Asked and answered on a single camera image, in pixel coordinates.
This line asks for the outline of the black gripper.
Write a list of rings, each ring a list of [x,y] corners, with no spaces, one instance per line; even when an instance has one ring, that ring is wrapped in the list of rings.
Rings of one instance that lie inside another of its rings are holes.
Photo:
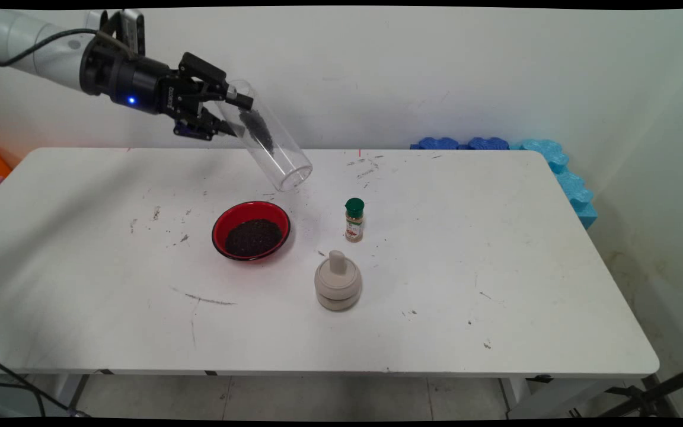
[[[172,116],[174,135],[203,141],[218,135],[236,137],[236,133],[228,122],[198,105],[223,102],[246,111],[254,106],[254,98],[239,93],[226,81],[225,71],[190,52],[183,54],[173,71],[157,60],[131,59],[121,50],[89,45],[79,68],[79,86],[85,94],[104,94],[111,102],[131,109]]]

